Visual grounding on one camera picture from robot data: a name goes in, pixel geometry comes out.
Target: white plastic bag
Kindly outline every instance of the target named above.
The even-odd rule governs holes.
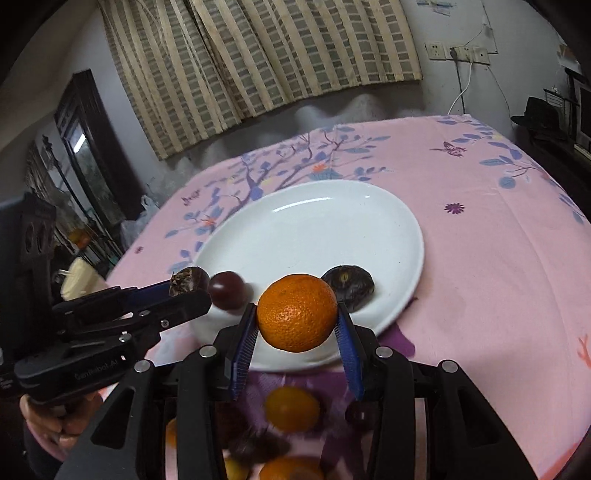
[[[123,220],[121,222],[121,241],[124,248],[127,250],[139,237],[148,222],[159,211],[158,206],[147,195],[142,195],[142,207],[144,211],[139,214],[137,220]]]

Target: black hat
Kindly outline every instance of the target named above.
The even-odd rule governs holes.
[[[512,116],[511,120],[536,133],[564,140],[568,138],[567,134],[560,129],[560,118],[556,108],[541,98],[529,97],[525,115]]]

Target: tablecloth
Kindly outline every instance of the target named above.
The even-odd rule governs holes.
[[[469,115],[337,125],[219,163],[162,207],[109,284],[163,281],[244,206],[327,179],[393,192],[423,231],[416,300],[381,343],[422,363],[458,361],[538,477],[553,478],[591,423],[591,226],[532,158]],[[198,345],[182,325],[147,357],[178,361]],[[351,399],[343,374],[251,374],[240,400],[251,422],[265,424],[262,401],[282,384],[310,388],[327,405],[324,430],[292,437],[296,450],[361,478],[361,440],[343,418]]]

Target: white plate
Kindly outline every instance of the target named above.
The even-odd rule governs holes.
[[[265,289],[292,273],[321,277],[337,265],[358,265],[374,279],[371,300],[351,318],[383,332],[400,314],[423,269],[423,235],[409,208],[386,190],[360,181],[313,181],[257,200],[229,218],[203,246],[195,264],[214,275],[232,270]],[[201,342],[239,317],[212,306],[191,322]],[[273,348],[259,335],[251,370],[285,372],[339,358],[335,334],[305,353]]]

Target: silver screw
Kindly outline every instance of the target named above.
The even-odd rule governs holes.
[[[453,360],[445,360],[441,363],[441,368],[443,368],[444,372],[454,374],[457,372],[457,363]]]
[[[379,346],[375,349],[375,354],[380,358],[390,358],[394,352],[389,346]]]
[[[213,345],[205,345],[199,349],[199,355],[203,358],[209,358],[217,353],[217,349]]]
[[[144,372],[147,372],[148,370],[150,370],[150,362],[148,360],[140,360],[139,362],[136,362],[134,365],[134,370],[139,373],[142,374]]]

